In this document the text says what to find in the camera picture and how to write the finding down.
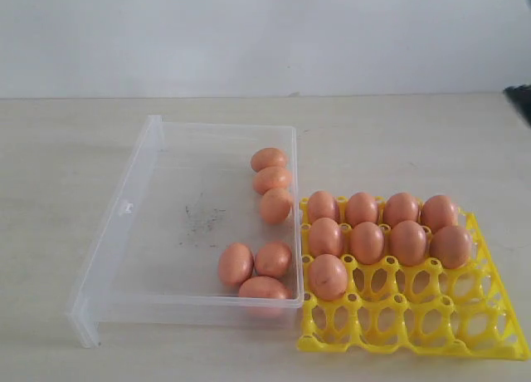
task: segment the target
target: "white table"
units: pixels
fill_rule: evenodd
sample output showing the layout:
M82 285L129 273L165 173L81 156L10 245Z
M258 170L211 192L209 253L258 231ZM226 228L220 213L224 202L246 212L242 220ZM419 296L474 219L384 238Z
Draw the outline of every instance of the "white table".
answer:
M531 362L299 353L293 333L102 325L82 349L63 317L147 114L294 125L300 191L421 198L476 213L531 338L531 130L502 95L0 101L1 380L526 380Z

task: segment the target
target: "yellow egg tray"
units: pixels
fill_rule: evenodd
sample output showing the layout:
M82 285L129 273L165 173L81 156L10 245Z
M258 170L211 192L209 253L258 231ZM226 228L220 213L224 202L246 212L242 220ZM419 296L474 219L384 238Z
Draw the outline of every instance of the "yellow egg tray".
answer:
M348 200L337 200L344 221ZM385 201L377 201L381 220ZM345 352L361 347L387 354L407 348L419 355L529 359L524 333L473 213L460 210L460 223L475 243L465 266L448 270L429 257L421 265L403 267L388 255L367 266L345 254L341 259L350 275L348 289L336 301L322 301L308 285L307 270L314 259L309 254L307 203L307 198L300 202L305 292L299 350ZM351 227L341 226L348 238ZM382 228L389 232L388 226Z

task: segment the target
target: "wall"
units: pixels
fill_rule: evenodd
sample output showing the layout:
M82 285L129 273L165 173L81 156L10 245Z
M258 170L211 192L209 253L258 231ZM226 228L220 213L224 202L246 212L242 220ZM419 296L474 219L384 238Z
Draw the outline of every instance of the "wall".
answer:
M524 0L0 0L0 97L499 91Z

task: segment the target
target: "egg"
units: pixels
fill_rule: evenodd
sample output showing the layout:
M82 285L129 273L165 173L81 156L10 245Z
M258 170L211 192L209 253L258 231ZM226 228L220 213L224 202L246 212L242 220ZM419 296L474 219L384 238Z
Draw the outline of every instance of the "egg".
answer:
M267 299L290 299L290 290L280 281L271 277L258 276L245 281L240 286L239 297L261 297ZM251 316L259 318L276 318L281 316L282 307L250 307L246 308Z
M252 188L263 195L270 189L287 189L291 184L291 172L280 166L262 169L252 180Z
M319 218L309 228L309 253L313 257L328 253L334 256L343 254L343 232L331 218Z
M255 256L255 269L260 276L282 278L290 265L291 249L284 242L267 243Z
M456 226L458 217L459 208L446 195L429 198L421 210L421 224L434 234L443 227Z
M286 189L270 189L260 200L260 216L267 224L280 224L292 207L293 197Z
M355 193L347 202L345 220L351 227L363 222L378 222L378 203L370 193Z
M335 301L347 291L347 269L336 256L325 253L310 263L308 282L309 288L319 299Z
M270 166L285 168L288 164L288 155L279 148L264 148L252 155L251 167L255 172Z
M382 229L372 222L358 224L350 232L348 250L362 264L374 264L383 257L385 237Z
M389 252L403 266L416 266L426 259L426 232L416 222L406 220L389 233Z
M444 268L464 266L472 254L472 236L462 226L446 226L437 231L430 242L430 256Z
M338 201L331 193L316 191L308 198L309 223L313 223L318 218L332 218L339 223Z
M385 204L382 220L391 228L400 222L418 219L418 201L410 193L395 193Z
M238 287L251 277L253 263L249 247L243 243L234 242L219 257L217 275L227 287Z

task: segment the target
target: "transparent plastic box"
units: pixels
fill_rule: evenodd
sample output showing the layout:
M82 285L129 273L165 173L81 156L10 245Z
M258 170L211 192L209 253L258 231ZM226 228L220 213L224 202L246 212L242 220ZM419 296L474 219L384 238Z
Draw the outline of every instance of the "transparent plastic box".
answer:
M295 327L303 301L300 214L265 225L252 189L251 156L264 147L290 157L290 191L298 203L295 129L206 125L150 116L74 286L67 314L85 347L100 343L102 321ZM282 280L289 300L239 298L217 279L231 242L254 253L266 242L292 247ZM260 318L255 307L281 308Z

